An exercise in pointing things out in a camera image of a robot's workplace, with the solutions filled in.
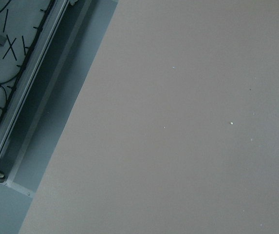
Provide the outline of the aluminium frame rail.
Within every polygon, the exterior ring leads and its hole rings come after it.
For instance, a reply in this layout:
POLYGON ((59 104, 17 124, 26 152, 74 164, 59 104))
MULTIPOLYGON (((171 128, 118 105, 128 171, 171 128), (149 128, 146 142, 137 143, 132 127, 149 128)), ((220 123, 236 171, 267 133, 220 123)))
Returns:
POLYGON ((0 157, 67 0, 0 0, 0 157))

